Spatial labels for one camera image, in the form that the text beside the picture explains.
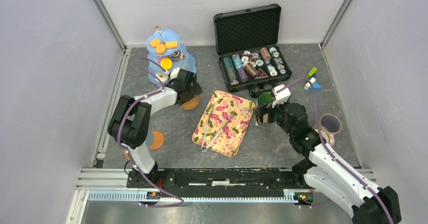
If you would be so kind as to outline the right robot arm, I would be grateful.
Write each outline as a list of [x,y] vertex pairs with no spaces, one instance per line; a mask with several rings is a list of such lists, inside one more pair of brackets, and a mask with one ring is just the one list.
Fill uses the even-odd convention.
[[306,108],[289,101],[284,85],[262,93],[256,103],[260,124],[276,123],[289,136],[293,149],[304,160],[292,167],[292,183],[322,192],[340,206],[353,223],[399,223],[399,197],[390,186],[384,188],[363,176],[325,142],[308,123]]

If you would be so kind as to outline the green-inside floral mug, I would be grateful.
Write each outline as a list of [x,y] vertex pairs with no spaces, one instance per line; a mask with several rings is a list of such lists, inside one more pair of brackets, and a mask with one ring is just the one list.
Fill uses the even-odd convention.
[[256,116],[256,125],[272,122],[272,105],[274,100],[275,98],[271,93],[268,92],[262,93],[258,97],[256,109],[254,110]]

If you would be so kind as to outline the white glazed donut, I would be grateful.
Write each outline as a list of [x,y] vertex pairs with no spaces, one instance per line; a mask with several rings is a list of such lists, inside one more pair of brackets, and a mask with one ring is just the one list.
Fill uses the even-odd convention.
[[164,72],[156,73],[156,77],[164,84],[170,80],[169,76],[167,74],[165,74]]

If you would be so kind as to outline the round orange biscuit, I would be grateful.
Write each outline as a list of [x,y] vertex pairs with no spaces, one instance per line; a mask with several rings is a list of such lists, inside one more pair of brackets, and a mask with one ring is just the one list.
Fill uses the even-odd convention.
[[149,45],[153,48],[156,48],[157,46],[159,46],[162,43],[162,41],[158,38],[153,38],[150,40]]
[[158,54],[163,54],[165,53],[167,50],[166,45],[165,44],[159,44],[155,47],[155,51]]

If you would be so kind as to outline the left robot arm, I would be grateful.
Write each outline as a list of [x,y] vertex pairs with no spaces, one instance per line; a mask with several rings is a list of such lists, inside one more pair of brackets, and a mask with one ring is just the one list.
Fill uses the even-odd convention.
[[108,125],[108,134],[124,148],[140,172],[139,181],[146,187],[158,183],[156,165],[146,144],[151,115],[163,108],[189,102],[202,93],[194,72],[175,68],[167,84],[142,96],[122,95]]

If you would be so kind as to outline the floral rectangular tray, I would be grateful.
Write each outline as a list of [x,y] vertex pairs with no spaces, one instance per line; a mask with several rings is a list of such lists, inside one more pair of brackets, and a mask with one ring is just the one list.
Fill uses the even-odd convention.
[[255,103],[216,90],[199,119],[191,137],[202,152],[212,150],[235,157],[249,127]]

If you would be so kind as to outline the square yellow biscuit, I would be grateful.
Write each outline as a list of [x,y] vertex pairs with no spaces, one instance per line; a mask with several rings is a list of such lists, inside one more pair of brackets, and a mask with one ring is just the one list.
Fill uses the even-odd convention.
[[172,49],[172,48],[177,48],[179,46],[179,42],[178,41],[167,41],[165,42],[165,47],[166,49]]

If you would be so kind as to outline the woven rattan coaster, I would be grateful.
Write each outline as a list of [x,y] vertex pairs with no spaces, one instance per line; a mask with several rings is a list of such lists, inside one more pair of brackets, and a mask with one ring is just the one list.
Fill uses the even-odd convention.
[[182,104],[180,108],[184,110],[192,110],[196,108],[199,104],[199,96],[195,96],[193,99],[189,100],[188,102]]

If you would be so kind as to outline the chocolate swirl cake roll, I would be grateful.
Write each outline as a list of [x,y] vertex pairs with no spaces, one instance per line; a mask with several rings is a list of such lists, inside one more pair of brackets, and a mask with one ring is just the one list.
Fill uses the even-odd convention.
[[172,60],[172,62],[179,62],[185,59],[185,55],[180,50],[176,50],[170,55],[170,59]]

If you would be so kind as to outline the beige mug purple inside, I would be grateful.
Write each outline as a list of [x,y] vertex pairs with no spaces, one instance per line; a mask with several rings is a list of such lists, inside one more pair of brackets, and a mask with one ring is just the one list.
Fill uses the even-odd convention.
[[332,114],[325,114],[321,116],[318,121],[321,129],[321,135],[326,143],[334,146],[335,135],[342,129],[342,123],[339,118]]

